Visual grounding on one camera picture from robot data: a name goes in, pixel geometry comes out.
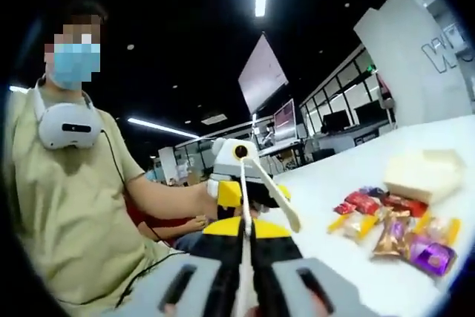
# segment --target gray gripper finger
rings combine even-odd
[[[189,282],[176,303],[174,317],[203,316],[209,292],[221,262],[192,255],[176,255],[140,279],[132,290],[129,302],[107,313],[110,317],[165,317],[164,304],[183,274]]]
[[[303,280],[306,277],[315,279],[327,295],[334,308],[332,317],[379,316],[361,304],[355,285],[315,258],[281,261],[272,268],[292,317],[317,316],[315,302]]]

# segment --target ceiling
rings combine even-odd
[[[118,118],[140,160],[187,139],[133,126],[127,118],[198,135],[248,121],[238,77],[262,31],[299,103],[359,45],[354,24],[385,0],[267,0],[260,19],[254,17],[255,0],[99,1],[109,12],[101,73],[85,89],[96,107]],[[17,30],[28,29],[43,8],[64,2],[23,0]],[[42,74],[42,51],[41,41],[33,44],[16,81],[32,85]],[[228,119],[200,122],[212,113]]]

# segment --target desk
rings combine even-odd
[[[388,125],[388,123],[388,120],[382,120],[370,125],[357,125],[339,133],[316,134],[315,139],[320,148],[332,148],[337,154],[379,137],[379,128]]]
[[[293,238],[304,256],[314,256],[353,282],[361,301],[383,316],[426,316],[447,296],[475,243],[475,116],[414,125],[391,131],[363,145],[284,172],[275,177],[292,194],[303,229]],[[333,212],[350,192],[362,186],[382,186],[388,159],[408,149],[454,148],[467,166],[465,182],[454,195],[431,206],[442,217],[458,217],[462,227],[453,248],[459,258],[443,279],[435,282],[404,261],[370,261],[382,227],[376,227],[357,246],[327,226],[338,215]],[[289,226],[280,209],[263,218]]]
[[[304,143],[302,142],[302,139],[296,139],[296,140],[283,142],[283,143],[276,143],[274,146],[265,148],[264,150],[260,150],[259,157],[265,157],[267,155],[275,156],[287,150],[298,151],[297,165],[298,165],[299,160],[300,160],[300,166],[307,164],[307,160],[305,159],[305,153],[304,153]]]

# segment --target white column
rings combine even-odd
[[[169,183],[172,178],[178,180],[177,160],[175,159],[173,148],[161,148],[158,151],[158,156],[162,163],[163,174],[165,175],[166,182]]]
[[[455,53],[426,1],[387,0],[354,29],[393,95],[399,127],[471,114]]]

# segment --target face mask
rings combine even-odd
[[[55,44],[51,80],[62,89],[81,89],[91,81],[91,73],[100,72],[100,44]]]

